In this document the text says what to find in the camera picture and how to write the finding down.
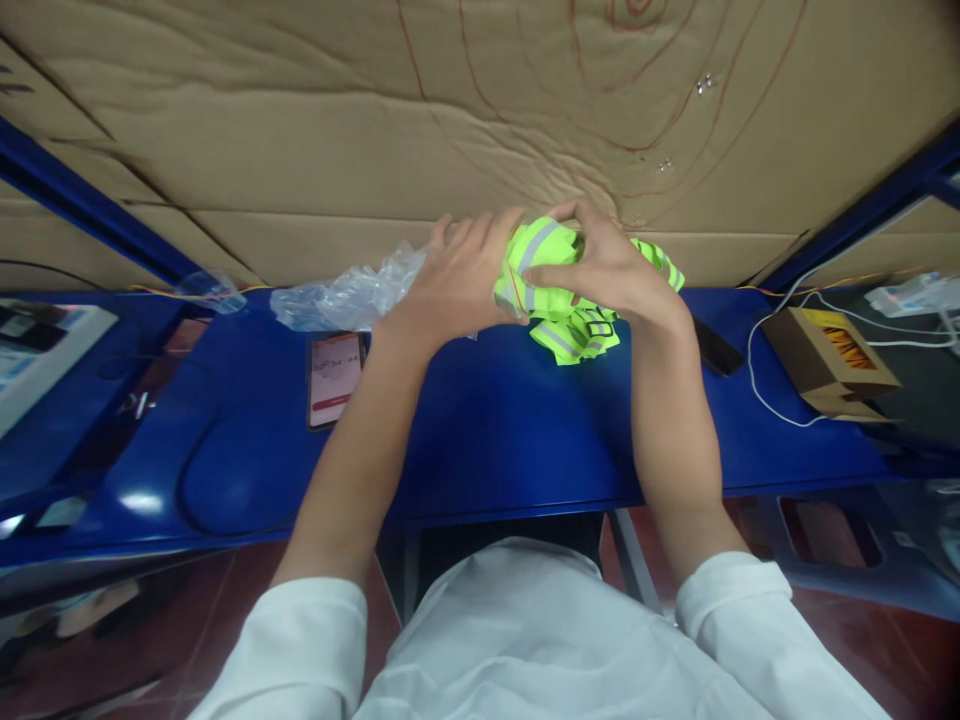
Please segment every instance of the white shirt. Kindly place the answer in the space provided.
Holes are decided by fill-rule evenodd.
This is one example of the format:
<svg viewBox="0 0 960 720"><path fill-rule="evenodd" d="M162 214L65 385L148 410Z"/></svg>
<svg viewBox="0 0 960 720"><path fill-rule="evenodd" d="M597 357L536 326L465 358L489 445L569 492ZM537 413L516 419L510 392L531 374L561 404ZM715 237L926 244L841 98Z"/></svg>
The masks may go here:
<svg viewBox="0 0 960 720"><path fill-rule="evenodd" d="M680 588L681 632L579 553L510 538L433 584L361 704L362 591L294 580L257 602L191 720L887 717L790 596L776 564L724 553Z"/></svg>

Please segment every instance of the white device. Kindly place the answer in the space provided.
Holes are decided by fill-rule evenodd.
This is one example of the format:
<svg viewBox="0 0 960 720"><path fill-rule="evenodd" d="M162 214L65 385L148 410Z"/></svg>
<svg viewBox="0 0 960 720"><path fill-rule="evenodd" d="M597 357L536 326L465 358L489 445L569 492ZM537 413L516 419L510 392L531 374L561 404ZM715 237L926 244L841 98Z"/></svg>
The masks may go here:
<svg viewBox="0 0 960 720"><path fill-rule="evenodd" d="M871 290L864 297L883 315L910 317L960 309L960 278L920 273L900 285Z"/></svg>
<svg viewBox="0 0 960 720"><path fill-rule="evenodd" d="M67 316L57 327L66 337L45 353L0 347L0 439L117 321L95 305L58 305Z"/></svg>

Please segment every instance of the smartphone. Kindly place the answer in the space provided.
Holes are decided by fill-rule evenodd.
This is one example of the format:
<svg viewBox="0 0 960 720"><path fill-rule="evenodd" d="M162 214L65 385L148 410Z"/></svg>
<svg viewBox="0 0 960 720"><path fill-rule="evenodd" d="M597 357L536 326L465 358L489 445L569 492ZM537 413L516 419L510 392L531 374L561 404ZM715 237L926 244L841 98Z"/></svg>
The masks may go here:
<svg viewBox="0 0 960 720"><path fill-rule="evenodd" d="M743 355L699 318L693 327L700 345L700 360L721 377L730 377L743 365Z"/></svg>
<svg viewBox="0 0 960 720"><path fill-rule="evenodd" d="M333 427L353 395L363 368L363 339L344 333L312 340L307 348L307 427Z"/></svg>

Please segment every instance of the red line drawing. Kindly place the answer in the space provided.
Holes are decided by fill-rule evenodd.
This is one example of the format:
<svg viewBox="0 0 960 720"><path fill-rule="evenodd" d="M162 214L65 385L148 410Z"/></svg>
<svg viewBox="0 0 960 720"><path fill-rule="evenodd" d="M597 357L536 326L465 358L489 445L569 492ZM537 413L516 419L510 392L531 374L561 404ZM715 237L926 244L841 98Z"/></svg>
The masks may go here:
<svg viewBox="0 0 960 720"><path fill-rule="evenodd" d="M638 12L628 0L628 2L625 3L627 13L635 18L641 18L644 13L647 12L652 2L653 0L645 0L642 9ZM670 0L663 0L663 3L660 5L660 12L657 13L657 17L651 22L644 25L623 25L617 20L617 0L607 0L607 10L605 13L607 16L607 24L615 33L643 33L645 35L652 35L660 28L660 21L663 20L669 2Z"/></svg>
<svg viewBox="0 0 960 720"><path fill-rule="evenodd" d="M666 215L668 212L673 210L673 208L675 208L677 205L679 205L684 200L686 200L691 193L693 193L697 188L703 185L706 179L713 174L713 172L720 166L720 163L723 162L723 160L727 157L727 155L730 154L730 151L733 149L733 146L736 145L737 141L743 136L743 133L746 131L747 127L750 125L750 122L753 120L753 117L757 114L757 111L760 109L760 106L763 104L763 101L766 100L767 94L770 92L770 88L773 87L773 83L776 82L777 76L780 74L780 70L783 68L784 63L787 61L787 55L790 54L790 50L793 48L794 40L796 40L797 38L797 32L800 30L800 21L803 19L803 14L807 10L807 3L808 3L808 0L802 0L802 3L800 5L800 12L797 13L797 19L793 23L793 29L790 31L790 37L787 39L787 44L786 46L784 46L783 53L780 55L780 60L777 62L776 68L774 68L773 75L771 75L770 80L767 81L767 86L763 89L763 92L760 94L760 98L757 100L756 104L753 106L753 109L750 111L750 114L747 116L746 121L737 131L737 134L734 135L731 143L727 145L726 149L722 153L720 153L720 157L717 158L717 162L713 164L713 167L707 170L704 176L700 178L692 188L690 188L683 195L677 198L676 202L670 205L666 210L662 210L660 214L657 215L655 218L652 218L651 220L648 220L647 222L643 223L643 225L641 225L640 227L645 227L652 222L656 222L657 220L662 218L664 215Z"/></svg>
<svg viewBox="0 0 960 720"><path fill-rule="evenodd" d="M666 7L667 1L668 1L668 0L664 0L664 4L663 4L663 6L661 7L661 10L660 10L660 15L658 15L658 19L655 21L656 23L659 23L659 18L662 17L662 15L663 15L663 13L664 13L664 8ZM652 65L653 62L654 62L658 57L660 57L660 56L662 55L662 53L664 52L664 50L666 49L666 47L668 47L669 44L672 43L673 40L680 34L680 32L682 32L683 29L687 26L687 24L688 24L689 21L690 21L690 17L691 17L691 15L692 15L692 13L693 13L693 10L694 10L694 8L696 7L698 1L699 1L699 0L693 0L693 2L691 3L690 9L688 10L687 15L685 16L683 22L681 23L680 28L678 29L678 31L677 31L676 33L674 33L674 35L671 36L671 38L668 39L668 41L665 43L665 45L663 45L662 47L660 47L660 48L657 50L657 52L654 54L653 57L649 58L649 59L643 64L643 66L641 66L641 68L640 68L638 71L636 71L636 72L631 76L631 78L627 79L625 82L621 83L621 84L618 85L618 86L609 86L609 87L610 87L611 89L615 89L615 88L618 88L618 87L623 87L623 86L629 85L629 84L635 82L637 79L639 79L639 77L646 71L646 69L649 68L650 65ZM719 119L720 119L720 116L721 116L721 113L722 113L722 110L723 110L723 107L724 107L724 100L725 100L725 98L726 98L726 92L727 92L727 89L728 89L730 83L731 83L732 80L733 80L733 77L734 77L734 74L735 74L735 71L736 71L737 61L739 60L740 52L741 52L741 50L742 50L742 48L743 48L743 46L744 46L744 44L745 44L745 42L746 42L746 39L747 39L748 35L750 34L750 32L751 32L751 30L752 30L752 28L753 28L753 25L754 25L754 23L755 23L755 21L756 21L757 16L758 16L759 13L760 13L760 9L761 9L761 7L763 6L764 2L765 2L765 0L760 0L760 3L757 5L756 9L754 10L753 15L751 15L751 18L750 18L750 20L749 20L749 22L748 22L748 25L747 25L746 30L744 31L743 35L740 37L740 39L739 39L739 41L738 41L738 43L737 43L737 46L736 46L736 48L735 48L733 57L731 58L730 66L729 66L729 68L728 68L728 70L727 70L727 73L726 73L726 78L725 78L725 81L724 81L724 83L723 83L723 89L722 89L722 91L721 91L721 93L720 93L720 97L719 97L718 102L717 102L717 108L716 108L716 110L715 110L715 112L714 112L714 117L713 117L713 120L712 120L712 122L711 122L710 130L709 130L709 132L708 132L708 134L707 134L706 139L704 140L703 144L701 145L699 151L697 152L696 156L694 157L693 161L691 161L689 164L687 164L687 169L686 169L686 171L684 172L683 176L682 176L671 188L666 188L666 189L661 189L661 190L655 190L655 191L641 191L641 192L637 192L637 193L633 193L633 194L613 193L613 192L610 192L610 191L608 191L608 190L604 187L604 185L602 184L601 181L599 181L599 180L597 180L597 179L594 179L594 178L591 178L591 177L585 175L584 173L580 172L579 170L576 170L576 169L572 169L572 168L570 168L570 167L567 167L567 166L566 166L565 164L563 164L563 163L559 163L559 162L553 161L546 153L543 152L542 149L540 149L540 148L537 147L535 144L533 144L530 139L521 136L521 135L517 132L517 130L516 130L516 128L514 127L514 125L513 125L512 123L510 123L509 121L507 121L506 118L503 117L503 115L500 113L500 111L499 111L499 110L489 101L489 99L485 96L485 94L483 93L483 91L482 91L482 89L481 89L481 87L480 87L480 84L479 84L479 82L478 82L478 80L477 80L476 73L475 73L475 70L474 70L474 67L473 67L473 62L472 62L472 59L471 59L471 57L470 57L469 43L468 43L467 32L466 32L466 18L465 18L465 12L464 12L464 8L463 8L463 0L460 0L460 8L459 8L459 9L460 9L460 13L459 13L459 14L460 14L460 24L461 24L461 39L462 39L463 46L464 46L464 54L465 54L465 57L466 57L467 67L468 67L468 70L469 70L469 73L470 73L470 76L471 76L471 81L472 81L472 83L473 83L473 86L474 86L475 91L477 92L477 94L478 94L478 96L480 97L481 101L494 113L494 115L497 117L497 119L498 119L499 121L501 121L501 122L508 128L508 130L511 132L511 134L513 134L515 137L517 137L521 142L524 142L524 143L526 143L526 144L531 145L532 147L534 147L534 148L536 149L536 151L537 151L538 153L540 153L540 155L544 158L544 160L545 160L548 164L551 164L551 165L553 165L554 167L557 167L557 168L563 170L564 172L568 173L571 177L578 178L578 179L582 180L583 182L586 182L586 183L589 183L589 184L591 184L591 185L594 185L594 186L598 187L599 189L603 190L603 192L606 193L607 195L614 196L614 197L618 197L618 198L625 198L625 199L636 199L636 198L644 197L644 196L648 196L648 195L665 195L665 194L667 194L667 193L669 193L669 192L672 192L672 191L676 190L676 189L683 183L683 181L684 181L684 180L686 179L686 177L690 174L690 172L692 172L693 169L697 166L698 162L700 161L700 159L701 159L704 151L706 150L706 148L709 146L709 143L710 143L710 141L712 140L713 135L714 135L714 133L715 133L715 131L716 131L716 127L717 127L717 124L718 124L718 122L719 122ZM614 5L614 3L615 3L615 0L609 0L608 5L607 5L607 12L608 12L607 17L608 17L608 20L611 21L611 30L614 30L614 28L613 28L613 23L615 22L615 17L614 17L614 8L615 8L615 5ZM630 224L624 223L624 228L626 228L626 229L642 229L643 227L646 227L647 225L649 225L651 222L655 222L657 219L659 219L660 217L662 217L662 216L665 215L666 213L670 212L674 207L676 207L676 206L677 206L678 204L680 204L684 199L686 199L687 196L689 196L692 192L694 192L695 190L697 190L697 189L706 181L706 179L717 169L717 167L719 166L719 164L727 157L727 155L730 153L730 151L731 151L731 149L733 148L733 146L736 145L736 143L740 140L740 138L743 136L744 132L746 131L747 127L748 127L749 124L752 122L752 120L753 120L754 116L756 115L757 111L759 110L760 106L763 104L763 101L766 99L766 97L767 97L767 95L768 95L771 87L773 86L773 83L776 81L777 77L779 76L780 70L782 69L782 67L783 67L783 65L784 65L784 63L785 63L785 61L786 61L786 58L787 58L787 56L789 55L790 50L791 50L792 47L793 47L794 40L795 40L796 35L797 35L797 32L798 32L798 30L799 30L801 20L802 20L803 15L804 15L804 13L805 13L805 11L806 11L806 8L807 8L807 3L808 3L808 0L802 0L802 4L801 4L801 7L800 7L800 11L799 11L798 14L797 14L797 18L796 18L796 20L795 20L795 22L794 22L794 26L793 26L793 29L792 29L792 31L791 31L790 37L789 37L789 39L788 39L788 42L787 42L787 44L786 44L786 46L785 46L785 48L784 48L784 50L783 50L783 53L782 53L781 56L780 56L780 59L779 59L777 65L776 65L776 67L775 67L775 69L774 69L773 74L770 76L770 79L769 79L768 82L767 82L766 87L764 88L764 90L763 90L763 92L761 93L760 97L758 98L756 104L754 105L754 107L753 107L752 110L750 111L749 115L747 116L746 121L745 121L744 124L740 127L740 129L737 131L736 135L734 136L733 141L722 151L722 153L720 154L720 156L719 156L719 158L717 159L717 161L713 164L713 166L707 170L707 172L697 181L697 183L696 183L693 187L691 187L691 188L690 188L689 190L687 190L681 197L679 197L676 202L674 202L672 205L670 205L670 206L669 206L668 208L666 208L665 210L661 211L661 212L659 213L659 215L657 215L656 218L653 218L652 220L645 221L645 222L643 222L643 223L641 223L641 224L637 224L637 225L630 225ZM650 6L651 6L651 5L652 5L652 0L625 0L625 7L626 7L627 12L628 12L631 16L636 17L636 18L642 17L642 16L650 9ZM712 55L713 55L713 52L714 52L715 49L716 49L716 45L717 45L717 43L718 43L718 41L719 41L720 35L722 34L722 30L723 30L723 27L724 27L724 24L725 24L725 21L726 21L726 17L727 17L727 13L728 13L728 11L729 11L729 7L730 7L730 3L729 3L729 0L728 0L728 1L727 1L727 4L726 4L725 7L724 7L723 15L722 15L721 18L720 18L720 22L719 22L719 24L718 24L717 32L716 32L716 34L715 34L715 36L714 36L714 39L713 39L713 43L712 43L712 45L711 45L711 47L710 47L710 50L707 52L707 54L706 54L705 57L704 57L704 62L703 62L703 65L702 65L701 68L700 68L700 72L699 72L699 74L698 74L698 77L702 76L702 74L703 74L703 72L704 72L704 70L705 70L705 68L706 68L706 64L709 62L710 58L711 58ZM411 66L412 66L412 68L413 68L414 75L416 76L417 86L418 86L419 91L420 91L420 97L421 97L421 99L422 99L423 101L425 101L425 102L428 103L428 111L430 112L431 118L433 119L434 123L435 123L435 124L438 126L438 128L440 129L440 131L441 131L441 133L443 134L444 138L445 138L445 139L447 140L447 142L451 145L452 149L453 149L455 152L457 152L457 154L460 155L460 157L462 157L465 162L467 162L467 163L468 163L469 165L471 165L472 167L480 170L481 172L489 175L490 173L489 173L489 171L488 171L486 168L484 168L483 166L481 166L481 165L479 165L478 163L476 163L476 162L475 162L472 158L470 158L463 150L461 150L460 147L459 147L456 143L454 143L454 142L451 140L451 138L446 134L446 131L445 131L444 127L443 127L443 123L442 123L442 122L440 121L440 119L437 117L436 113L433 111L433 108L430 107L430 100L429 100L429 97L427 96L427 93L426 93L426 91L425 91L425 89L424 89L423 79L422 79L422 76L421 76L421 74L420 74L419 67L418 67L418 65L417 65L416 53L415 53L414 48L413 48L413 43L412 43L412 41L411 41L411 39L410 39L410 34L409 34L408 29L407 29L406 22L405 22L405 20L404 20L402 0L397 0L397 12L398 12L398 15L399 15L399 20L400 20L400 28L401 28L401 31L402 31L402 33L403 33L403 35L404 35L404 39L405 39L405 41L406 41L407 52L408 52L409 57L410 57L410 63L411 63ZM574 53L575 53L575 55L576 55L577 66L578 66L578 69L580 70L581 77L582 77L582 76L583 76L583 65L582 65L582 58L581 58L581 55L580 55L580 43L579 43L579 38L577 37L576 29L575 29L575 22L574 22L574 21L575 21L575 16L576 16L576 0L569 0L569 4L568 4L568 21L569 21L569 23L570 23L570 25L571 25L571 29L572 29L571 38L572 38L572 40L573 40L573 51L574 51ZM522 26L521 26L521 23L520 23L519 5L517 6L516 18L517 18L518 31L520 32L521 37L522 37ZM634 27L634 28L631 28L631 30L632 30L632 31L636 31L636 30L640 30L640 29L645 29L645 28L649 27L649 25L650 25L650 24L648 23L647 25L644 25L644 26L642 26L641 28L636 28L636 27ZM534 66L533 66L533 64L530 62L530 59L529 59L529 57L526 55L526 53L524 53L524 60L525 60L525 62L526 62L526 64L527 64L527 66L531 69L532 74L534 75L534 79L536 80L536 82L540 85L540 87L541 87L546 93L550 94L550 91L543 85L543 83L542 83L542 81L540 80L539 76L537 76L537 74L536 74L536 72L535 72L535 70L534 70ZM687 92L687 94L686 94L686 96L684 97L684 99L683 99L683 101L680 103L680 105L678 106L677 110L676 110L676 111L674 112L674 114L671 116L670 121L669 121L669 122L667 123L667 125L660 131L660 133L657 135L656 138L654 138L654 140L653 140L651 143L649 143L648 145L643 146L643 147L629 147L629 146L624 146L624 145L618 144L616 141L613 141L613 140L611 140L611 139L609 139L609 138L605 138L604 136L600 135L600 134L597 133L596 131L593 131L593 130L590 130L590 129L587 129L587 128L582 128L582 127L577 127L577 129L580 130L580 131L582 131L582 132L587 132L587 133L593 135L594 137L600 138L601 140L604 140L605 142L607 142L607 143L608 143L609 145L611 145L612 147L614 147L614 148L616 148L616 149L618 149L618 150L621 150L621 151L634 153L634 152L641 152L641 151L649 150L649 149L652 149L653 147L656 147L656 146L659 144L659 142L660 142L660 140L662 139L662 137L663 137L670 129L673 128L673 126L676 124L676 122L679 120L679 118L683 115L684 111L686 110L686 108L687 108L687 106L688 106L688 103L689 103L690 97L692 96L692 93L693 93L693 84L691 83L691 84L690 84L690 87L689 87L689 89L688 89L688 92ZM493 177L494 177L494 179L495 179L496 181L498 181L498 182L499 182L501 185L503 185L504 187L513 190L513 191L516 192L518 195L526 198L527 200L529 200L529 201L531 201L531 202L534 202L534 203L536 203L536 204L538 204L538 205L550 205L550 204L551 204L550 201L548 201L548 200L543 200L543 199L539 199L539 198L533 197L533 196L530 195L524 188L521 188L521 187L516 186L515 184L507 181L507 180L506 180L505 178L503 178L503 177L500 177L500 176L493 176Z"/></svg>

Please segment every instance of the person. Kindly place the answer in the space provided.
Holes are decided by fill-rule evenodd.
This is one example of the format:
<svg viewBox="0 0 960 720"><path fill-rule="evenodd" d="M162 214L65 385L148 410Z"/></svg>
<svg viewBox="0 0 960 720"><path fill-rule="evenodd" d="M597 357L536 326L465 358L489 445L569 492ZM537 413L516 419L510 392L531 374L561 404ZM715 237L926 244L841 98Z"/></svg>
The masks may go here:
<svg viewBox="0 0 960 720"><path fill-rule="evenodd" d="M271 588L191 716L223 718L886 717L818 641L775 563L721 503L720 450L683 300L589 201L585 247L533 267L631 325L634 461L673 572L679 629L605 584L584 554L511 537L444 572L361 703L367 577L427 366L454 338L521 323L493 286L523 210L433 228L407 296L373 329Z"/></svg>

